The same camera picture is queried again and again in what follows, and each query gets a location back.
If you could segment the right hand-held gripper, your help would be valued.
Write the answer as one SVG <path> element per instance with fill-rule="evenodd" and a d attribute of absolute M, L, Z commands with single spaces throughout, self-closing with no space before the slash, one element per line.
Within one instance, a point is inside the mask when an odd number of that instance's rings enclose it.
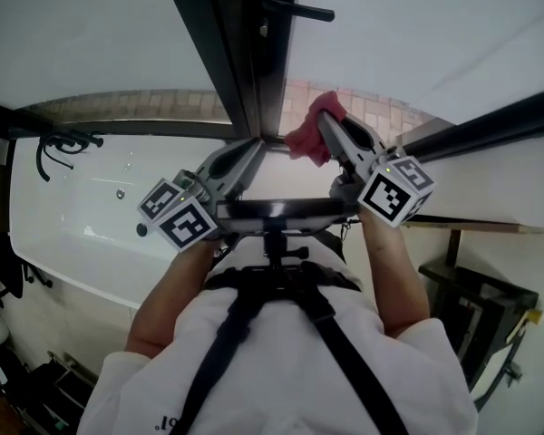
<path fill-rule="evenodd" d="M 321 110 L 317 126 L 342 173 L 330 196 L 372 212 L 390 227 L 413 217 L 431 196 L 436 183 L 422 164 L 404 149 L 386 149 L 377 132 L 353 115 L 338 120 Z"/>

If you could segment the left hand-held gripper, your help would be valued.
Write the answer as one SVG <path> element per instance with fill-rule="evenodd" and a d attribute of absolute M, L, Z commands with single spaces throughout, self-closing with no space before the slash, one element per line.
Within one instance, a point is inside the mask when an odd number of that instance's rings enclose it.
<path fill-rule="evenodd" d="M 214 218 L 217 205 L 238 200 L 265 155 L 263 140 L 239 140 L 211 153 L 196 172 L 182 169 L 172 180 L 160 179 L 137 205 L 140 223 L 179 252 L 202 240 L 230 237 L 236 243 L 240 234 L 228 232 Z"/>

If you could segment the pink cleaning cloth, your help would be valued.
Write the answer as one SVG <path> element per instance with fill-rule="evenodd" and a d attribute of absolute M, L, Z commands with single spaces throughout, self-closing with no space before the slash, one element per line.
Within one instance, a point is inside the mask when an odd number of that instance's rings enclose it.
<path fill-rule="evenodd" d="M 319 95 L 309 106 L 302 124 L 285 137 L 292 160 L 308 157 L 318 168 L 330 160 L 329 148 L 318 129 L 318 115 L 322 111 L 329 112 L 338 121 L 346 116 L 346 110 L 339 102 L 336 92 L 329 91 Z"/>

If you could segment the black window handle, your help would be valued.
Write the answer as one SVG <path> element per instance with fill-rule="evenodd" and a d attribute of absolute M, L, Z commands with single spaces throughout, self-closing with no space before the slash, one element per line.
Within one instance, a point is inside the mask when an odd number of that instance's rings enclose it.
<path fill-rule="evenodd" d="M 335 20 L 335 12 L 330 9 L 280 0 L 262 0 L 262 5 L 265 10 L 279 15 L 295 16 L 328 23 Z"/>

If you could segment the person's left forearm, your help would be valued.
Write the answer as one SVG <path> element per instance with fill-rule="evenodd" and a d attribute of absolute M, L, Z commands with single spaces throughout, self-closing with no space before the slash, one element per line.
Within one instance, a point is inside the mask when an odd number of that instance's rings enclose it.
<path fill-rule="evenodd" d="M 132 320 L 127 353 L 152 359 L 173 342 L 176 321 L 199 294 L 218 249 L 216 240 L 200 241 L 175 256 Z"/>

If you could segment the person's right forearm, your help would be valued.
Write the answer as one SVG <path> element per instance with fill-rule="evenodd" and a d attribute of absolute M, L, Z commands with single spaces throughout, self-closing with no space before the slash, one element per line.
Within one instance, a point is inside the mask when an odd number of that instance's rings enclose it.
<path fill-rule="evenodd" d="M 423 281 L 415 270 L 397 227 L 390 227 L 369 210 L 359 212 L 373 279 L 375 302 L 385 333 L 397 337 L 430 318 Z"/>

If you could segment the black chest-mounted phone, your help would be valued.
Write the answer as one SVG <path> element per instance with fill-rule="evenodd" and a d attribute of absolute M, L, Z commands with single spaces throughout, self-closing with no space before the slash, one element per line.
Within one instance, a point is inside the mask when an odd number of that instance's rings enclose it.
<path fill-rule="evenodd" d="M 263 236 L 268 232 L 314 233 L 346 222 L 357 203 L 340 198 L 292 198 L 219 202 L 214 218 L 231 233 Z"/>

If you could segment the wooden shelf board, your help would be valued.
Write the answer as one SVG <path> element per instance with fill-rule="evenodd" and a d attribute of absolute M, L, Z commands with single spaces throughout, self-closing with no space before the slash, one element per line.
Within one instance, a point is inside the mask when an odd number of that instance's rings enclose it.
<path fill-rule="evenodd" d="M 517 223 L 491 222 L 451 217 L 414 216 L 403 222 L 405 227 L 436 228 L 450 230 L 450 239 L 444 259 L 446 266 L 456 266 L 461 243 L 461 233 L 488 232 L 502 234 L 544 235 L 544 227 L 526 226 Z"/>

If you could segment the white bathtub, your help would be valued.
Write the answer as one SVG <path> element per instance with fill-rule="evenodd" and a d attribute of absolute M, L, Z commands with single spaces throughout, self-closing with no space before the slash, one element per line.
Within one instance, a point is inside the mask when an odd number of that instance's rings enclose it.
<path fill-rule="evenodd" d="M 35 165 L 38 139 L 15 144 L 10 190 L 10 238 L 22 259 L 71 285 L 131 308 L 159 281 L 175 248 L 160 234 L 139 237 L 137 205 L 162 178 L 194 170 L 224 146 L 213 139 L 106 136 L 101 148 L 43 156 L 45 182 Z M 117 189 L 124 189 L 117 199 Z"/>

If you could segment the black bathtub faucet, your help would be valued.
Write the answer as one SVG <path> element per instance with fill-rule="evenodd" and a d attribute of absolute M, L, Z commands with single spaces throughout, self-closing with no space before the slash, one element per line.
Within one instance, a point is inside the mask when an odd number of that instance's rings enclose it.
<path fill-rule="evenodd" d="M 40 136 L 35 153 L 35 165 L 38 174 L 45 182 L 51 180 L 50 175 L 44 169 L 43 156 L 67 169 L 74 169 L 72 163 L 62 161 L 52 155 L 48 150 L 49 148 L 54 148 L 62 155 L 73 156 L 83 153 L 91 145 L 101 148 L 103 144 L 104 139 L 94 133 L 83 133 L 78 130 L 55 130 L 47 132 Z"/>

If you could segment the black chest harness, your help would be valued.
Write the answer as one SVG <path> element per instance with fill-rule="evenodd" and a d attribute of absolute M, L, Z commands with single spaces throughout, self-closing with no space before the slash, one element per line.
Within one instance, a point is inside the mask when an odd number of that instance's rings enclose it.
<path fill-rule="evenodd" d="M 293 267 L 229 268 L 209 278 L 202 286 L 204 291 L 232 288 L 237 291 L 237 297 L 228 308 L 228 316 L 218 328 L 216 338 L 192 380 L 180 417 L 170 435 L 188 434 L 239 346 L 247 340 L 250 323 L 264 305 L 276 301 L 291 301 L 305 313 L 380 435 L 409 435 L 384 387 L 338 325 L 335 309 L 321 294 L 321 286 L 359 290 L 336 271 L 307 261 Z"/>

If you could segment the black framed glass window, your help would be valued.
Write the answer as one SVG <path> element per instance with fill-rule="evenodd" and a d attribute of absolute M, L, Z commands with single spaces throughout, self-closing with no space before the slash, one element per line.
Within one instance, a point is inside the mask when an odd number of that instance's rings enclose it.
<path fill-rule="evenodd" d="M 244 139 L 215 0 L 0 0 L 0 139 Z"/>

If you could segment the white shirt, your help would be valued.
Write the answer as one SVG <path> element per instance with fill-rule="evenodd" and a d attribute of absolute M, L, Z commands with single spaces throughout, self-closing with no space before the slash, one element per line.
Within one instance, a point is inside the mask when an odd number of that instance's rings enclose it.
<path fill-rule="evenodd" d="M 323 287 L 345 336 L 374 372 L 410 435 L 475 435 L 478 412 L 442 323 L 392 338 L 357 290 Z M 198 295 L 158 356 L 108 355 L 77 435 L 168 435 L 236 293 Z M 201 407 L 190 435 L 376 435 L 350 383 L 305 314 L 265 305 Z"/>

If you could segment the black metal stand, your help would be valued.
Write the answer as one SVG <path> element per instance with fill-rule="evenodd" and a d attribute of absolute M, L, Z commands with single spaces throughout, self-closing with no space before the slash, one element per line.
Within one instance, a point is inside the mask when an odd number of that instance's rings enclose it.
<path fill-rule="evenodd" d="M 419 273 L 437 285 L 432 316 L 441 320 L 478 410 L 500 382 L 517 382 L 514 362 L 539 294 L 465 267 L 431 262 Z"/>

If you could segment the black phone mount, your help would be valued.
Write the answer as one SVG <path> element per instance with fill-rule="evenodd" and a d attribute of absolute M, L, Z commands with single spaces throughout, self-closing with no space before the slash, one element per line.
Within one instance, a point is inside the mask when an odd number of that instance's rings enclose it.
<path fill-rule="evenodd" d="M 287 249 L 287 234 L 281 231 L 271 231 L 264 235 L 264 252 L 268 258 L 270 267 L 275 271 L 283 269 L 282 259 L 295 257 L 305 260 L 309 257 L 309 249 L 304 246 L 295 250 Z"/>

